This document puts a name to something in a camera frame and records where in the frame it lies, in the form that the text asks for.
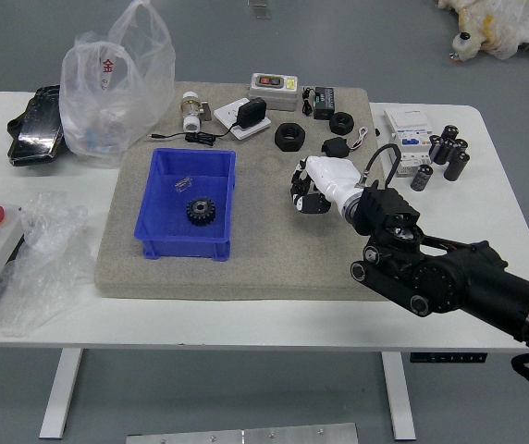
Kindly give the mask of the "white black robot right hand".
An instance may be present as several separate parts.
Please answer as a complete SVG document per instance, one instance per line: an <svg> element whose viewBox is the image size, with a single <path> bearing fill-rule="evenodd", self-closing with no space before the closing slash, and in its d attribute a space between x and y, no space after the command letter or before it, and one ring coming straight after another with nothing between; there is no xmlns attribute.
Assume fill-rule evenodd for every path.
<svg viewBox="0 0 529 444"><path fill-rule="evenodd" d="M290 194L303 214L323 214L332 204L351 220L363 194L361 173L347 158L308 156L296 166Z"/></svg>

